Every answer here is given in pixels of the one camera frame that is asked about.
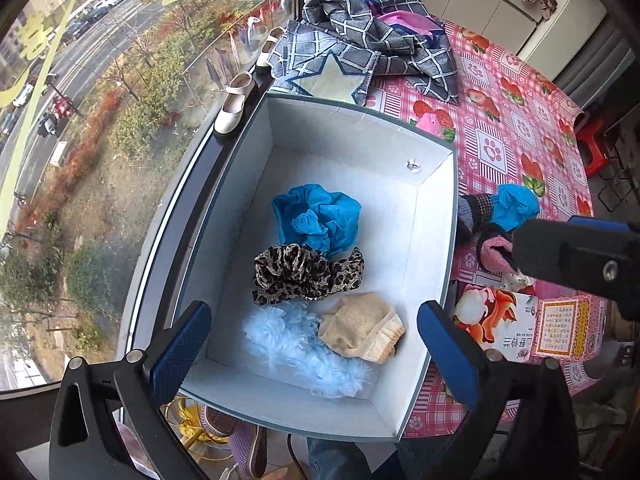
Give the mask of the blue cloth ball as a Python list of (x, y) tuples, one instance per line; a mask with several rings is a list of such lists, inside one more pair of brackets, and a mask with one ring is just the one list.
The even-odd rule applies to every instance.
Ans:
[(540, 211), (537, 196), (529, 188), (512, 183), (500, 184), (491, 203), (491, 222), (506, 232), (537, 218)]

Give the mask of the pink navy sock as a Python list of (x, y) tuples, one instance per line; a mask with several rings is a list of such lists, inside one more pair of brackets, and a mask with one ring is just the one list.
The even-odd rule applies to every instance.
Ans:
[(495, 223), (488, 223), (480, 230), (476, 255), (480, 268), (492, 274), (516, 273), (513, 244), (510, 234)]

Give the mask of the pink patterned paper box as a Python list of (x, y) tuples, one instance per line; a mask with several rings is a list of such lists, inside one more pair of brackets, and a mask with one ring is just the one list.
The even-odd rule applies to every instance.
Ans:
[(532, 355), (585, 362), (601, 349), (608, 300), (591, 295), (538, 301)]

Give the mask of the beige knitted sock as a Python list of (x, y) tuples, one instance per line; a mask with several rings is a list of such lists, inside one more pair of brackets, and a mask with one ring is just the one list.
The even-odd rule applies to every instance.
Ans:
[(322, 315), (318, 337), (344, 358), (383, 364), (395, 355), (405, 332), (395, 308), (367, 292), (342, 297), (334, 312)]

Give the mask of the purple striped sock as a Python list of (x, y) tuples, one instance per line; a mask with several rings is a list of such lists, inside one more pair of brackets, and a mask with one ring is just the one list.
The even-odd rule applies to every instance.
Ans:
[(457, 241), (465, 243), (491, 222), (494, 196), (462, 195), (458, 200)]

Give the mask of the pink strawberry tablecloth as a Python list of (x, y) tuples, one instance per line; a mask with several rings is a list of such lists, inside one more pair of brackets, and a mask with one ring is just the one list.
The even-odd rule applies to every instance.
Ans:
[[(458, 68), (459, 105), (422, 96), (402, 77), (371, 82), (367, 107), (416, 126), (425, 113), (444, 110), (456, 128), (459, 194), (494, 194), (500, 184), (529, 188), (541, 219), (592, 216), (584, 164), (574, 125), (582, 110), (551, 81), (515, 54), (451, 22), (445, 30)], [(466, 285), (500, 286), (499, 275), (480, 268), (476, 240), (454, 252), (452, 279)], [(582, 364), (563, 362), (570, 393), (593, 385)], [(452, 434), (465, 409), (454, 401), (435, 365), (430, 365), (405, 438)]]

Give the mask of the purple slipper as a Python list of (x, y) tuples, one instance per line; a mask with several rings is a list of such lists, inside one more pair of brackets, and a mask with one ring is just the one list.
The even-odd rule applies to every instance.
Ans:
[(240, 475), (259, 479), (267, 468), (267, 431), (209, 406), (200, 408), (200, 421), (205, 431), (216, 438), (226, 438)]

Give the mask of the blue jeans leg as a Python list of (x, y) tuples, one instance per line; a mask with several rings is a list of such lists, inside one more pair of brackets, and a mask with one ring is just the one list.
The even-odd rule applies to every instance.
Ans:
[(314, 480), (407, 478), (396, 453), (372, 470), (367, 457), (355, 443), (308, 438), (307, 448), (311, 478)]

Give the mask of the light blue fluffy scrunchie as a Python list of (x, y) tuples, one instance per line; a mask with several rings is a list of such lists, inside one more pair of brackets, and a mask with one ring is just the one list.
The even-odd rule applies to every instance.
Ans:
[(317, 396), (353, 398), (370, 382), (371, 367), (331, 350), (319, 337), (320, 322), (302, 302), (260, 307), (243, 322), (247, 349), (270, 370), (290, 368)]

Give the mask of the white cabinet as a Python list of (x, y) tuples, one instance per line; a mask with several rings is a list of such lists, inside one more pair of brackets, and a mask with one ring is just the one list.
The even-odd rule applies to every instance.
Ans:
[(555, 0), (546, 20), (522, 0), (422, 0), (427, 10), (517, 54), (549, 79), (564, 70), (605, 18), (600, 0)]

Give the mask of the pink sponge small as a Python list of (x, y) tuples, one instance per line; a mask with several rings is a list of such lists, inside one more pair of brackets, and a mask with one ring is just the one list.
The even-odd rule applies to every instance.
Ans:
[(456, 137), (454, 122), (444, 110), (435, 110), (433, 113), (423, 114), (416, 126), (432, 136), (438, 136), (448, 142), (452, 142)]

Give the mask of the leopard print scrunchie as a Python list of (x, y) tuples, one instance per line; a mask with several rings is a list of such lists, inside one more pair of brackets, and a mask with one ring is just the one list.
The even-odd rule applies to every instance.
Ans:
[(358, 247), (346, 258), (330, 260), (304, 245), (271, 246), (254, 258), (250, 291), (261, 307), (292, 299), (320, 301), (359, 288), (365, 265)]

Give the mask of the grey checked blanket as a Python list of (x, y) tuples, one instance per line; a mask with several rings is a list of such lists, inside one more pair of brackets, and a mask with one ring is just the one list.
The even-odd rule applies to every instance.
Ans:
[(424, 96), (459, 101), (445, 26), (421, 0), (305, 0), (267, 58), (279, 93), (363, 105), (375, 77), (402, 77)]

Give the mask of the white shoe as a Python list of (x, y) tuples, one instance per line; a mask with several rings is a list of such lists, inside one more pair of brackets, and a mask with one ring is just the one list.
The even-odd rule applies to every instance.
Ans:
[(280, 26), (273, 27), (273, 29), (270, 30), (268, 37), (264, 42), (264, 44), (262, 45), (262, 48), (260, 49), (260, 52), (258, 54), (258, 58), (256, 61), (257, 67), (266, 68), (268, 66), (267, 61), (268, 61), (269, 55), (273, 51), (274, 47), (277, 45), (280, 38), (284, 35), (284, 33), (285, 33), (285, 29)]
[(228, 136), (240, 124), (248, 97), (255, 87), (253, 75), (241, 72), (226, 85), (224, 102), (214, 122), (218, 136)]

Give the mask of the white shoe far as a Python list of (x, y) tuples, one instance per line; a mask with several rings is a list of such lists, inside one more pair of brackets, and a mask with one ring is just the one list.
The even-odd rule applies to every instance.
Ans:
[(284, 35), (284, 33), (285, 33), (285, 29), (280, 26), (273, 27), (273, 29), (270, 30), (268, 37), (264, 42), (264, 44), (262, 45), (262, 48), (260, 49), (260, 52), (258, 54), (258, 58), (256, 61), (257, 67), (266, 68), (268, 66), (267, 61), (268, 61), (269, 55), (273, 51), (274, 47), (277, 45), (280, 38)]

